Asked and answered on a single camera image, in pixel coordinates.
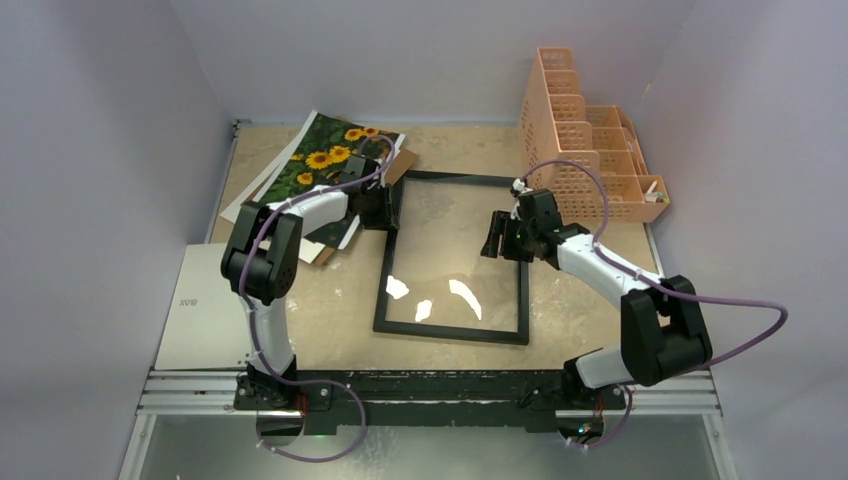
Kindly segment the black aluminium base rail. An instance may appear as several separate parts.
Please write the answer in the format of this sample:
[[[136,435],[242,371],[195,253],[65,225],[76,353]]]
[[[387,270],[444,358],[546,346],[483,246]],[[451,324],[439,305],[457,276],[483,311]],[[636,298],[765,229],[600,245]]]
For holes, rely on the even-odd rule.
[[[333,435],[340,427],[517,427],[554,432],[604,416],[713,415],[721,411],[710,374],[655,386],[587,389],[561,370],[303,370],[305,386],[252,386],[234,371],[153,372],[141,415],[253,418],[289,435]]]

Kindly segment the brown frame backing board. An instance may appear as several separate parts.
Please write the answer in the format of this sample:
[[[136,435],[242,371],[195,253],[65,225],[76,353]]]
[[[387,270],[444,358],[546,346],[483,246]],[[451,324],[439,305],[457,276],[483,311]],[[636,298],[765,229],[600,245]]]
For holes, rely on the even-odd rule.
[[[397,150],[396,159],[390,165],[385,180],[389,184],[396,183],[418,160],[419,156],[404,148],[403,144],[406,140],[405,134],[400,134],[394,141]],[[332,224],[332,227],[340,227],[342,236],[335,245],[334,241],[329,243],[312,242],[304,239],[301,242],[301,252],[299,259],[311,265],[323,265],[327,262],[332,254],[338,250],[344,250],[353,240],[354,236],[361,229],[362,225],[359,218],[344,219],[340,223]]]

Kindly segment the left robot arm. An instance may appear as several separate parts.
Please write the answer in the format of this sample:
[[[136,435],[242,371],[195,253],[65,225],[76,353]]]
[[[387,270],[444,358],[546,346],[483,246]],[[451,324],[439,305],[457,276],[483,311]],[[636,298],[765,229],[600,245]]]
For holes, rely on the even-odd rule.
[[[295,283],[301,240],[314,231],[357,217],[363,228],[399,228],[399,207],[386,173],[394,163],[352,156],[328,185],[317,185],[273,205],[244,203],[221,260],[221,275],[240,297],[248,322],[248,377],[272,408],[297,399],[302,384],[291,371],[295,354],[286,320],[286,295]]]

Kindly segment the orange plastic organizer basket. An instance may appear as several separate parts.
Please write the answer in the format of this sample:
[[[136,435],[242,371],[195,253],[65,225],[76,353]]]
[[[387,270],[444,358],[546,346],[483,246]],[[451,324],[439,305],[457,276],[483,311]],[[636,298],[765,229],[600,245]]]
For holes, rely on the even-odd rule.
[[[610,219],[649,224],[670,205],[663,178],[648,171],[631,119],[618,105],[591,105],[580,91],[572,51],[536,50],[518,121],[526,164],[571,160],[592,170],[609,197]],[[643,194],[655,181],[666,204]]]

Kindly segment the small items in organizer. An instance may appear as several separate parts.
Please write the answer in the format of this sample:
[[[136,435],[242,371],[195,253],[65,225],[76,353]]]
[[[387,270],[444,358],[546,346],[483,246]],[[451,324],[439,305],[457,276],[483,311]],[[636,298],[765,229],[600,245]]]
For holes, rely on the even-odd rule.
[[[666,204],[669,202],[667,194],[660,188],[659,181],[653,181],[643,194],[644,201],[649,204]]]

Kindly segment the black picture frame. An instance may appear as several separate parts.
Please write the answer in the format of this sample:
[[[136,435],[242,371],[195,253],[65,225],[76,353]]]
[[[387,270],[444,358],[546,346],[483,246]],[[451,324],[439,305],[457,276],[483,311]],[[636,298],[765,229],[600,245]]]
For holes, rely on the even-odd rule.
[[[481,250],[492,214],[509,210],[509,177],[409,171],[395,190],[372,329],[438,340],[526,346],[529,273]]]

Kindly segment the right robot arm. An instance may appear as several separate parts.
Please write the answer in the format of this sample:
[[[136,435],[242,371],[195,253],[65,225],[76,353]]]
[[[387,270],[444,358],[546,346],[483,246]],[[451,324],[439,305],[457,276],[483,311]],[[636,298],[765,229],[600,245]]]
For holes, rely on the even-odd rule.
[[[602,246],[578,224],[565,224],[548,190],[520,193],[512,211],[496,210],[481,249],[484,257],[543,260],[583,281],[620,314],[620,342],[563,367],[561,392],[576,407],[602,388],[652,386],[702,366],[713,349],[694,288],[683,276],[644,273]]]

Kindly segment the white mat board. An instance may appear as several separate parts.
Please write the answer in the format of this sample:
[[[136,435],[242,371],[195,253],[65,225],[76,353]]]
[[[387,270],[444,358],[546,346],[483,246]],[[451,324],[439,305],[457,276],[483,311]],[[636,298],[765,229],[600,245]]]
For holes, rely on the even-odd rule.
[[[282,201],[317,185],[338,183],[346,162],[357,153],[378,162],[384,160],[390,152],[389,145],[383,140],[366,140],[378,134],[389,137],[394,144],[403,133],[312,111],[294,140],[271,162],[270,172],[262,174],[226,207],[222,217],[233,222],[247,200],[276,208]]]

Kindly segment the sunflower photo print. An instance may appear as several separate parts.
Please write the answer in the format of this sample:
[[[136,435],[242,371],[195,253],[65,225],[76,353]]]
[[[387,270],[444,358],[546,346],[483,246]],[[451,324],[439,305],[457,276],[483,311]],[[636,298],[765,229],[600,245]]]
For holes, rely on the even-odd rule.
[[[366,161],[370,173],[383,163],[392,149],[398,150],[405,136],[340,120],[314,111],[293,141],[282,154],[282,163],[261,187],[254,199],[270,209],[283,201],[304,194],[314,187],[350,182],[359,175],[348,166],[358,157]],[[300,241],[299,258],[312,263],[326,248],[344,249],[358,228],[399,228],[398,195],[391,185],[389,173],[361,185],[358,197],[348,207],[344,217],[304,236]]]

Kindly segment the white sheet on table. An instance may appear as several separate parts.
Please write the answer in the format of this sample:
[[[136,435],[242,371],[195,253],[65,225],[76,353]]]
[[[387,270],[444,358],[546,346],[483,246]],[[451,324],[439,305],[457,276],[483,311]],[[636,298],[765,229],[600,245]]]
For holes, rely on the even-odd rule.
[[[225,245],[186,247],[154,368],[241,369],[250,354],[239,297],[220,273]]]

